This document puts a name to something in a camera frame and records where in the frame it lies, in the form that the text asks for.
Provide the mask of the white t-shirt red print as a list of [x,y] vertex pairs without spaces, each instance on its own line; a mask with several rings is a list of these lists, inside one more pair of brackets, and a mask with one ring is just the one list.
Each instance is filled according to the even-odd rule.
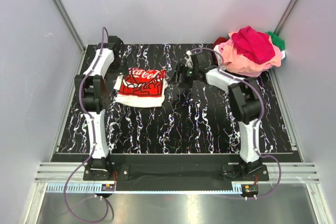
[[166,87],[165,70],[130,68],[127,76],[117,77],[115,102],[134,108],[161,107]]

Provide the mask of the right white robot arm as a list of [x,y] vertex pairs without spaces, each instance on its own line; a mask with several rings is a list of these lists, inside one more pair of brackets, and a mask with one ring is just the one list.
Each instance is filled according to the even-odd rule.
[[241,78],[223,70],[214,57],[205,52],[186,52],[185,62],[178,63],[170,84],[190,89],[194,81],[215,86],[228,93],[229,105],[240,132],[240,162],[235,172],[250,180],[261,168],[259,127],[265,112],[263,100],[254,78]]

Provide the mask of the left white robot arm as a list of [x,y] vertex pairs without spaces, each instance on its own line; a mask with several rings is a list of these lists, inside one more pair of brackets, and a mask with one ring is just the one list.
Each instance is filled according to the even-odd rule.
[[123,41],[118,36],[109,36],[107,42],[96,45],[95,57],[88,69],[74,79],[89,132],[90,155],[85,165],[103,180],[113,175],[105,133],[105,100],[109,95],[104,78],[107,73],[127,72],[127,65],[122,60],[123,50]]

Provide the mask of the pink t-shirt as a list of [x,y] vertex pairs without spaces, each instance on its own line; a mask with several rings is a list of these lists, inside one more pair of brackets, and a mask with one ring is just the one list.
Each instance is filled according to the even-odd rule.
[[223,68],[230,73],[239,74],[241,76],[258,77],[262,72],[267,71],[270,68],[280,67],[281,61],[286,57],[285,51],[280,51],[280,49],[272,43],[275,56],[271,60],[259,65],[249,60],[244,55],[238,54],[231,38],[228,40],[227,45],[230,49],[230,55],[227,66]]

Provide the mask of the dark red t-shirt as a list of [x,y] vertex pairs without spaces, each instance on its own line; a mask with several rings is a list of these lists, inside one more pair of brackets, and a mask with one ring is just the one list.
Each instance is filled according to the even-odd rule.
[[227,38],[219,37],[213,43],[213,50],[215,51],[213,56],[215,58],[215,62],[217,65],[220,63],[222,67],[226,67],[229,60],[230,49],[227,45],[227,42]]

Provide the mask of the magenta t-shirt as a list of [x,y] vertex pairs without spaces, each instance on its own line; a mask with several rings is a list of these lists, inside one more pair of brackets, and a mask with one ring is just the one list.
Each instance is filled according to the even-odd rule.
[[270,36],[254,30],[250,26],[241,28],[230,36],[237,53],[259,65],[271,60],[275,56]]

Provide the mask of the green t-shirt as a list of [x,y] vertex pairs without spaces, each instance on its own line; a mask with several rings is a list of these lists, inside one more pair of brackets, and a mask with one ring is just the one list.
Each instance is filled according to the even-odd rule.
[[271,31],[266,32],[266,34],[268,34],[270,36],[273,45],[278,47],[280,49],[280,51],[285,50],[286,44],[285,44],[285,41],[283,39],[281,39],[280,37],[278,37],[276,34],[272,33]]

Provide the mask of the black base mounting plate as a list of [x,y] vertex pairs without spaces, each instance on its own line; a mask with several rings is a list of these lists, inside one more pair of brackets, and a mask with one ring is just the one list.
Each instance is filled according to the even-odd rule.
[[84,180],[267,181],[261,158],[246,163],[238,154],[111,154],[85,164]]

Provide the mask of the left aluminium corner post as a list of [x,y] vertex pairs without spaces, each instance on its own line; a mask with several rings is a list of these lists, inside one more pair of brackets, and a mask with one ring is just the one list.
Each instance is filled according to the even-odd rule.
[[79,50],[81,52],[84,52],[84,50],[86,49],[85,44],[83,43],[82,39],[79,36],[79,33],[77,32],[68,12],[66,11],[62,0],[52,0],[56,10],[58,11],[58,13],[60,14],[63,22],[65,23],[70,35],[72,36],[73,40],[75,41],[77,47],[79,48]]

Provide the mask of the aluminium corner post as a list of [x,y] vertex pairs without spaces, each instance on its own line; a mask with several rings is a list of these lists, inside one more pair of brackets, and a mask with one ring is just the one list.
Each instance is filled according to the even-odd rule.
[[298,4],[299,0],[290,0],[289,3],[287,4],[279,22],[277,23],[277,26],[275,27],[274,34],[279,36],[288,20],[290,17],[292,11],[294,10],[295,6]]
[[85,44],[83,43],[82,39],[79,36],[79,33],[77,32],[68,12],[66,11],[62,0],[52,0],[56,10],[58,11],[58,13],[60,14],[63,22],[65,23],[70,35],[72,36],[73,40],[75,41],[77,47],[79,48],[79,50],[81,52],[84,52],[84,50],[86,49]]

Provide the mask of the right aluminium corner post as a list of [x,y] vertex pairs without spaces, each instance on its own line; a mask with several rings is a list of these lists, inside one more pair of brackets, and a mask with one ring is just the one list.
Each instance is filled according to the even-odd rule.
[[279,36],[288,20],[290,17],[292,11],[294,10],[295,6],[298,4],[299,0],[290,0],[289,3],[287,4],[279,22],[277,23],[277,26],[275,27],[274,34]]

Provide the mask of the aluminium rail profile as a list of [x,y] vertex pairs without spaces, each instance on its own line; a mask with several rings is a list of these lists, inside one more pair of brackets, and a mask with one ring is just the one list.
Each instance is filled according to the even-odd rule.
[[[80,163],[43,162],[40,163],[34,182],[65,182]],[[130,179],[136,173],[154,175],[186,175],[187,172],[213,172],[223,168],[220,164],[118,164],[119,180]],[[281,170],[281,183],[319,183],[319,177],[312,163],[266,163],[270,182],[275,183]]]

